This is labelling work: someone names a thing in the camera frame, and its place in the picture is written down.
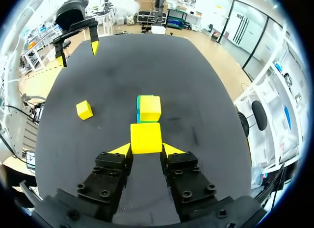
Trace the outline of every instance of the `bolt head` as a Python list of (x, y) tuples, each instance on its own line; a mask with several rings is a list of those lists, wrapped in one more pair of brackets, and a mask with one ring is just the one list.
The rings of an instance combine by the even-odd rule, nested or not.
[(183, 171), (178, 169), (178, 170), (175, 170), (175, 174), (176, 175), (182, 175), (183, 174)]
[(207, 187), (206, 187), (207, 190), (209, 191), (213, 191), (215, 189), (215, 185), (213, 184), (209, 184)]
[(78, 190), (83, 190), (85, 189), (85, 185), (83, 183), (78, 184)]
[(93, 172), (99, 172), (100, 171), (100, 167), (96, 166), (93, 168)]
[(227, 211), (224, 209), (221, 209), (217, 212), (217, 217), (220, 219), (226, 218), (227, 217)]
[(194, 168), (193, 168), (193, 171), (197, 173), (197, 172), (200, 171), (200, 168), (199, 168), (199, 167), (194, 167)]
[(77, 212), (76, 210), (70, 210), (67, 213), (67, 217), (71, 220), (71, 221), (77, 221), (80, 218), (80, 214), (79, 212)]
[(103, 198), (108, 198), (110, 196), (110, 192), (107, 190), (103, 190), (102, 192), (100, 192), (99, 195)]
[(184, 192), (182, 193), (182, 197), (183, 197), (184, 199), (189, 199), (189, 198), (191, 198), (191, 197), (192, 197), (192, 191), (189, 191), (189, 190), (184, 191)]
[(110, 172), (111, 176), (116, 176), (117, 174), (118, 174), (118, 171), (115, 169), (111, 170), (111, 172)]
[(226, 225), (226, 228), (236, 228), (236, 223), (228, 222), (227, 225)]

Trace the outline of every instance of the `office chair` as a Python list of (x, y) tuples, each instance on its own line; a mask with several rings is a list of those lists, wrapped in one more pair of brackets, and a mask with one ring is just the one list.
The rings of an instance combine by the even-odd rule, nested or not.
[[(253, 114), (248, 117), (245, 117), (243, 113), (238, 111), (238, 116), (240, 118), (242, 128), (244, 130), (244, 134), (246, 138), (249, 136), (250, 128), (254, 126), (255, 124), (257, 124), (260, 131), (264, 131), (267, 127), (267, 116), (266, 116), (266, 113), (262, 104), (259, 101), (253, 101), (251, 108), (252, 108)], [(253, 125), (249, 126), (247, 119), (252, 117), (253, 115), (256, 119), (256, 122)]]

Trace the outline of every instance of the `stacked cubes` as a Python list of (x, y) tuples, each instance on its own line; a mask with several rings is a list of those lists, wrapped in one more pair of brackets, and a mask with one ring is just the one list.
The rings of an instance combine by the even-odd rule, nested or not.
[(157, 153), (162, 150), (160, 97), (137, 97), (137, 124), (131, 124), (132, 153)]

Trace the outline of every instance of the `desk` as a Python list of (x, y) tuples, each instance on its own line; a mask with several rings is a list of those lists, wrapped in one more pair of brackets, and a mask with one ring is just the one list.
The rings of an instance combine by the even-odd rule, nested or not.
[[(100, 38), (98, 54), (81, 43), (57, 77), (38, 129), (36, 180), (41, 197), (61, 188), (73, 195), (102, 151), (130, 142), (136, 96), (161, 98), (163, 141), (192, 151), (217, 198), (250, 195), (251, 167), (235, 107), (216, 72), (187, 39), (158, 34)], [(82, 121), (76, 104), (88, 100), (94, 116)], [(179, 222), (159, 154), (134, 156), (113, 222)]]
[[(45, 34), (39, 41), (36, 41), (36, 44), (29, 50), (27, 50), (24, 54), (22, 54), (23, 57), (25, 57), (26, 61), (28, 62), (28, 64), (30, 65), (31, 69), (35, 72), (38, 71), (40, 69), (43, 69), (45, 67), (44, 61), (46, 60), (46, 58), (48, 58), (48, 55), (46, 55), (46, 57), (44, 57), (44, 59), (41, 59), (40, 55), (38, 54), (38, 50), (40, 50), (41, 48), (43, 48), (42, 43), (45, 43), (45, 45), (49, 46), (49, 48), (51, 47), (51, 42), (53, 41), (53, 39), (57, 36), (59, 36), (61, 34), (61, 31), (59, 30), (58, 26), (55, 26), (52, 28), (52, 30), (50, 30), (47, 34)], [(33, 52), (34, 55), (37, 58), (37, 61), (40, 64), (40, 68), (36, 69), (36, 64), (33, 64), (31, 59), (29, 58), (29, 53)]]
[(192, 15), (185, 11), (180, 11), (176, 9), (168, 9), (167, 26), (178, 28), (177, 26), (168, 25), (168, 19), (171, 17), (178, 18), (179, 20), (190, 23), (192, 25), (192, 30), (199, 31), (201, 29), (201, 16)]

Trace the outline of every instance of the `cable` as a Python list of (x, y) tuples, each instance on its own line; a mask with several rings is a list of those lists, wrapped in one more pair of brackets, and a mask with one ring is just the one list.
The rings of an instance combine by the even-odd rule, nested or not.
[(148, 26), (148, 19), (149, 19), (150, 15), (151, 15), (151, 12), (154, 11), (154, 14), (156, 13), (155, 10), (154, 10), (154, 0), (151, 0), (151, 1), (150, 1), (150, 8), (151, 8), (151, 11), (150, 11), (150, 13), (149, 13), (149, 16), (147, 17), (145, 29), (146, 29), (147, 26)]
[(281, 183), (282, 179), (284, 178), (284, 174), (286, 174), (285, 172), (286, 172), (286, 169), (284, 168), (283, 171), (281, 172), (280, 180), (279, 180), (278, 185), (276, 187), (276, 191), (275, 191), (275, 195), (274, 195), (273, 204), (271, 206), (271, 210), (273, 210), (273, 208), (275, 206), (275, 200), (276, 200), (277, 191), (279, 189), (279, 186), (280, 186), (280, 183)]
[(44, 101), (46, 101), (47, 99), (41, 96), (29, 96), (31, 99), (42, 99)]
[(14, 153), (14, 151), (12, 150), (12, 148), (10, 147), (10, 145), (8, 144), (8, 142), (5, 140), (5, 138), (2, 136), (2, 134), (0, 134), (0, 138), (2, 140), (2, 142), (5, 144), (5, 146), (10, 150), (10, 152), (17, 158), (19, 159), (20, 161), (22, 161), (23, 163), (25, 163), (26, 165), (30, 165), (30, 166), (33, 166), (35, 167), (34, 164), (30, 164), (30, 163), (27, 163), (25, 162), (24, 160), (20, 159), (19, 157), (17, 157), (17, 155)]
[(26, 151), (26, 150), (23, 150), (23, 152), (24, 152), (25, 154), (27, 154), (29, 157), (31, 157), (30, 160), (33, 160), (33, 158), (35, 157), (35, 156), (29, 154), (30, 152), (34, 153), (34, 151)]
[(243, 89), (243, 85), (246, 85), (247, 87), (249, 87), (249, 85), (247, 85), (246, 83), (241, 83), (241, 88), (242, 88), (242, 91), (244, 91), (244, 89)]
[(5, 107), (9, 107), (9, 108), (13, 108), (18, 110), (19, 112), (23, 113), (24, 115), (28, 116), (30, 119), (32, 119), (34, 122), (39, 123), (37, 120), (35, 120), (33, 117), (31, 117), (30, 115), (26, 114), (24, 111), (20, 110), (19, 108), (15, 107), (15, 106), (11, 106), (11, 105), (3, 105)]
[(26, 102), (26, 103), (28, 103), (28, 104), (31, 104), (31, 105), (33, 105), (33, 106), (36, 106), (36, 105), (34, 105), (33, 103), (30, 103), (29, 101), (24, 101), (24, 102)]
[(281, 173), (283, 172), (283, 170), (285, 169), (284, 164), (282, 164), (282, 166), (280, 167), (280, 169), (278, 170), (276, 176), (274, 177), (274, 179), (266, 186), (266, 188), (264, 188), (261, 192), (259, 192), (256, 196), (255, 199), (257, 201), (260, 201), (260, 203), (263, 202), (263, 200), (261, 200), (263, 198), (263, 196), (268, 193), (269, 190), (273, 190), (272, 186), (273, 184), (277, 181), (277, 178), (281, 175)]

